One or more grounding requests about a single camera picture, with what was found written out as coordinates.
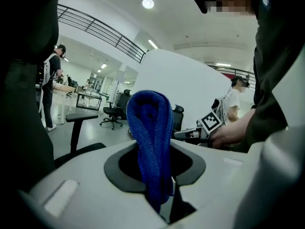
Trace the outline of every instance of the metal balcony railing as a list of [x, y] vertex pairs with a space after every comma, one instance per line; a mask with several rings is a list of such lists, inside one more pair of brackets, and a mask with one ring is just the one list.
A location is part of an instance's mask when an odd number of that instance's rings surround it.
[[224, 66], [215, 66], [215, 65], [209, 65], [210, 67], [212, 67], [213, 69], [219, 71], [220, 73], [227, 75], [227, 76], [236, 76], [236, 75], [240, 75], [243, 78], [246, 78], [246, 76], [250, 76], [249, 78], [249, 83], [250, 83], [250, 88], [255, 89], [255, 75], [252, 72], [248, 72], [248, 71], [243, 71], [243, 70], [239, 70], [239, 69], [235, 69], [235, 68], [231, 68], [231, 67], [224, 67]]
[[121, 50], [141, 63], [145, 52], [111, 26], [76, 9], [58, 4], [58, 21], [85, 31]]

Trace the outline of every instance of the white shoe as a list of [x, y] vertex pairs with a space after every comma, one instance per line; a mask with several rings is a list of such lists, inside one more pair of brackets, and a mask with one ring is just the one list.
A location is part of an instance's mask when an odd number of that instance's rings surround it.
[[50, 132], [50, 131], [53, 131], [54, 129], [56, 128], [56, 125], [55, 124], [53, 124], [53, 127], [48, 127], [47, 129], [48, 129], [48, 131]]

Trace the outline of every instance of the ceiling light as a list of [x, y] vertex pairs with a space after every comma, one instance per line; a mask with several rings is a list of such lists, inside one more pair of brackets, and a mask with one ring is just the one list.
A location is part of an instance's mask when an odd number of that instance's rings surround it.
[[216, 65], [217, 66], [227, 66], [227, 67], [231, 66], [231, 64], [227, 64], [227, 63], [217, 63]]
[[148, 42], [149, 42], [155, 49], [158, 49], [158, 47], [156, 46], [156, 44], [154, 44], [154, 43], [152, 42], [152, 40], [148, 40]]
[[153, 3], [153, 0], [143, 0], [142, 5], [146, 9], [151, 9], [151, 8], [153, 8], [154, 3]]

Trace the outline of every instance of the folded blue cloth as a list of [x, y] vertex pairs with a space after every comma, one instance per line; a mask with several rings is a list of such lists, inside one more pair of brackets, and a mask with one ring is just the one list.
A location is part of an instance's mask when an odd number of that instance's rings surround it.
[[154, 91], [139, 91], [127, 105], [127, 121], [139, 144], [138, 162], [147, 199], [159, 213], [161, 204], [173, 195], [170, 139], [173, 110], [168, 99]]

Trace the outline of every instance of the black pants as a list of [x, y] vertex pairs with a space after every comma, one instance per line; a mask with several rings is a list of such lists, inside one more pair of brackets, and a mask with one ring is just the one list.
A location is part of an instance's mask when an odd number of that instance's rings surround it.
[[52, 128], [53, 123], [51, 118], [51, 106], [52, 106], [53, 92], [48, 87], [47, 84], [42, 87], [42, 90], [43, 90], [42, 104], [44, 110], [44, 117], [46, 119], [46, 126]]

